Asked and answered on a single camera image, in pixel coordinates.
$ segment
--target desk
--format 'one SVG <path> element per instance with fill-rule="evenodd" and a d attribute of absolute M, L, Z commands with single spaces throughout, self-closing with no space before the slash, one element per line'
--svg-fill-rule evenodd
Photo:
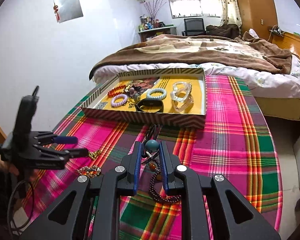
<path fill-rule="evenodd" d="M 147 38 L 156 36 L 156 33 L 164 33 L 164 34 L 173 34 L 177 35 L 177 27 L 175 26 L 167 26 L 161 28 L 155 28 L 150 30 L 145 30 L 138 32 L 140 35 L 141 42 L 147 41 Z"/>
<path fill-rule="evenodd" d="M 278 230 L 282 185 L 279 160 L 266 121 L 242 80 L 206 76 L 206 85 L 208 107 L 204 129 L 162 126 L 158 139 L 167 141 L 169 152 L 199 174 L 223 173 Z M 142 141 L 145 137 L 147 128 L 142 124 L 110 122 L 83 115 L 81 103 L 99 88 L 97 86 L 85 96 L 53 131 L 58 135 L 77 136 L 77 146 L 87 147 L 90 151 L 99 149 L 101 154 L 94 161 L 72 159 L 62 171 L 40 171 L 34 183 L 34 218 L 76 179 L 76 169 L 97 165 L 105 174 L 131 152 L 136 140 Z M 58 150 L 66 149 L 65 145 L 57 147 Z M 156 234 L 153 239 L 181 239 L 181 208 L 179 204 L 162 206 L 150 198 L 152 175 L 147 165 L 140 172 L 137 195 L 121 198 L 122 239 L 140 239 L 142 234 L 149 236 L 151 233 Z M 23 205 L 29 215 L 32 207 L 30 192 Z"/>

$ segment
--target bracelet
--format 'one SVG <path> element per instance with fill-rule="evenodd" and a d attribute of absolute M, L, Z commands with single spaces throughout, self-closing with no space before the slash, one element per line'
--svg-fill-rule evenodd
<path fill-rule="evenodd" d="M 162 95 L 161 96 L 157 96 L 157 97 L 151 96 L 151 94 L 156 93 L 156 92 L 161 92 Z M 159 99 L 159 100 L 164 100 L 166 97 L 167 97 L 167 92 L 163 88 L 153 88 L 153 89 L 150 89 L 148 91 L 147 95 L 146 95 L 146 98 Z"/>
<path fill-rule="evenodd" d="M 124 89 L 125 87 L 126 87 L 126 85 L 121 85 L 121 86 L 117 86 L 117 87 L 111 89 L 111 90 L 108 92 L 108 97 L 109 97 L 109 98 L 113 98 L 113 97 L 115 97 L 115 96 L 117 96 L 117 95 L 122 94 L 122 92 L 117 92 L 117 93 L 115 93 L 115 91 L 120 90 L 120 89 Z"/>
<path fill-rule="evenodd" d="M 156 98 L 145 98 L 145 99 L 142 99 L 141 101 L 139 101 L 135 105 L 137 112 L 144 112 L 141 109 L 141 106 L 159 106 L 160 109 L 156 112 L 153 112 L 153 113 L 162 113 L 163 112 L 163 102 L 159 99 L 156 99 Z"/>
<path fill-rule="evenodd" d="M 184 90 L 183 88 L 179 89 L 177 91 L 177 95 L 179 93 L 183 92 L 183 90 Z M 188 96 L 188 98 L 186 99 L 186 101 L 184 101 L 184 104 L 182 106 L 178 107 L 178 103 L 179 103 L 178 101 L 172 101 L 172 105 L 174 107 L 174 110 L 177 111 L 178 113 L 180 113 L 180 112 L 184 111 L 186 108 L 188 108 L 191 104 L 193 104 L 194 100 L 192 98 L 192 95 L 190 94 Z"/>
<path fill-rule="evenodd" d="M 118 103 L 115 103 L 115 101 L 119 98 L 123 98 L 122 101 L 118 102 Z M 128 101 L 128 96 L 125 95 L 125 94 L 120 94 L 120 95 L 117 95 L 115 96 L 114 98 L 112 98 L 111 100 L 111 107 L 120 107 L 120 106 L 123 106 L 126 102 Z"/>
<path fill-rule="evenodd" d="M 183 87 L 181 89 L 183 89 L 183 91 L 186 93 L 184 95 L 184 97 L 180 98 L 177 95 L 177 92 L 180 90 L 178 89 L 177 85 L 183 85 Z M 187 82 L 176 82 L 173 85 L 173 91 L 170 93 L 171 99 L 173 101 L 178 101 L 178 102 L 184 102 L 190 95 L 191 90 L 192 90 L 192 85 L 191 83 L 187 83 Z"/>

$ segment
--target human hand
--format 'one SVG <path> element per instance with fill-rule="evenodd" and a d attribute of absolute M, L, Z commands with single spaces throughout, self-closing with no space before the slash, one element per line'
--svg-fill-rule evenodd
<path fill-rule="evenodd" d="M 19 176 L 19 170 L 16 168 L 15 165 L 9 162 L 4 162 L 1 160 L 1 155 L 0 155 L 0 170 L 5 172 L 5 173 L 11 173 L 15 176 Z M 39 170 L 33 170 L 31 176 L 30 176 L 30 181 L 33 182 L 36 177 L 38 176 Z"/>

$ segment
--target window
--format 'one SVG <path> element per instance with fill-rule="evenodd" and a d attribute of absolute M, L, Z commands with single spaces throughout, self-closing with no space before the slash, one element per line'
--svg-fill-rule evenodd
<path fill-rule="evenodd" d="M 172 18 L 193 16 L 221 17 L 222 8 L 217 0 L 169 0 Z"/>

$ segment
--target bed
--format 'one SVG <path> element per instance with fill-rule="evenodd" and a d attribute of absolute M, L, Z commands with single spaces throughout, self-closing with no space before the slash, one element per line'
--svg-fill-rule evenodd
<path fill-rule="evenodd" d="M 281 49 L 249 33 L 242 40 L 160 35 L 106 57 L 94 66 L 90 79 L 99 83 L 126 71 L 203 68 L 206 75 L 244 80 L 264 115 L 300 121 L 300 57 L 291 53 L 300 52 L 300 40 L 276 37 L 274 42 Z"/>

